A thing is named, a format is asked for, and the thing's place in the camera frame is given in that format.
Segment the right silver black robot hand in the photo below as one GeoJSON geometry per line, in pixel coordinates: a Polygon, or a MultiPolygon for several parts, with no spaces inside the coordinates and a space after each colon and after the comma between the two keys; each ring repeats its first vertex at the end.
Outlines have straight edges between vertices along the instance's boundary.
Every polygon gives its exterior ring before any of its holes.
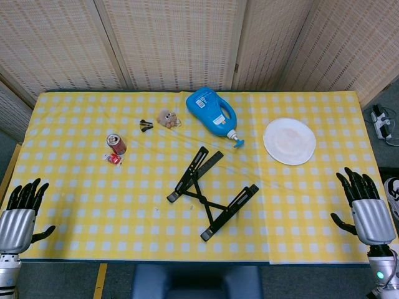
{"type": "Polygon", "coordinates": [[[344,171],[345,174],[337,172],[336,177],[344,190],[353,224],[344,222],[336,213],[330,215],[333,222],[369,247],[388,247],[396,238],[395,229],[373,179],[348,167],[344,171]]]}

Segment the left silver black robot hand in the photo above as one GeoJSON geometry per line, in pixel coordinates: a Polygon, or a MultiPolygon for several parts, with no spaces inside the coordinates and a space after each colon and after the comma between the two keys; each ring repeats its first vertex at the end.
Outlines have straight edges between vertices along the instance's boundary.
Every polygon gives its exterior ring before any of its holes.
{"type": "Polygon", "coordinates": [[[34,233],[36,218],[49,183],[40,185],[35,179],[25,186],[17,186],[9,196],[7,206],[1,213],[1,253],[21,254],[31,244],[48,238],[55,226],[44,232],[34,233]]]}

